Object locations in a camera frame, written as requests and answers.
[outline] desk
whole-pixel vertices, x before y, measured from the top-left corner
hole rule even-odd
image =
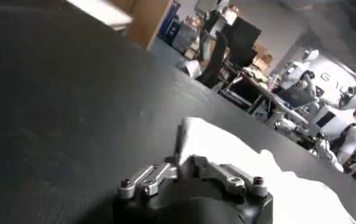
[[[273,115],[266,121],[266,124],[269,127],[273,127],[275,122],[281,118],[283,114],[288,114],[291,116],[294,120],[304,124],[308,125],[308,121],[303,118],[300,114],[295,112],[294,110],[289,109],[286,107],[285,101],[282,100],[279,96],[273,94],[263,86],[261,86],[259,83],[257,83],[255,80],[253,80],[250,77],[245,76],[244,79],[247,79],[250,81],[250,83],[256,87],[256,89],[260,92],[260,96],[255,100],[255,102],[247,109],[247,113],[252,114],[263,102],[265,99],[270,100],[273,102],[276,106],[276,111],[273,113]]]
[[[352,177],[108,26],[0,7],[0,223],[108,223],[120,180],[171,155],[186,116],[326,183],[356,219]]]
[[[254,79],[260,80],[264,83],[268,81],[268,78],[253,66],[237,69],[230,61],[226,60],[223,63],[223,68],[226,69],[229,73],[232,73],[231,75],[234,79],[236,79],[236,77],[238,77],[240,74],[246,73],[247,75],[245,75],[245,77],[253,76]]]

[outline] computer monitor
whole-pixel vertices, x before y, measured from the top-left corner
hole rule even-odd
[[[231,53],[233,54],[234,51],[249,52],[261,33],[262,31],[256,26],[237,17],[226,34]]]
[[[277,95],[294,108],[301,107],[316,101],[315,97],[311,96],[308,92],[296,86],[282,90],[277,93]]]
[[[257,52],[254,49],[249,49],[247,51],[234,51],[231,52],[229,61],[241,68],[248,67],[250,64],[252,64],[256,55]]]

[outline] floor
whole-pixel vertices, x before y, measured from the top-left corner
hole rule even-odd
[[[151,53],[157,56],[160,61],[170,65],[177,65],[184,60],[184,57],[180,52],[166,44],[162,39],[156,37],[153,46],[151,47]]]

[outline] screw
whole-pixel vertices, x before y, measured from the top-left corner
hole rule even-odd
[[[121,181],[121,187],[128,187],[130,184],[130,180],[129,179],[124,179]]]
[[[233,183],[236,183],[236,182],[239,182],[239,181],[240,181],[240,179],[237,178],[237,177],[234,177],[234,178],[231,179],[231,182],[233,182]]]
[[[262,177],[254,177],[253,178],[253,184],[255,184],[255,185],[263,185],[264,184],[264,178],[262,178]]]
[[[146,181],[144,181],[144,184],[146,184],[146,185],[151,185],[151,184],[154,184],[154,183],[155,183],[154,180],[146,180]]]

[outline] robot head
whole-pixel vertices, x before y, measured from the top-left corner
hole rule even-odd
[[[356,86],[349,87],[348,92],[341,95],[338,106],[341,110],[356,109]]]
[[[319,51],[316,49],[307,49],[302,57],[303,62],[314,61],[318,58]]]

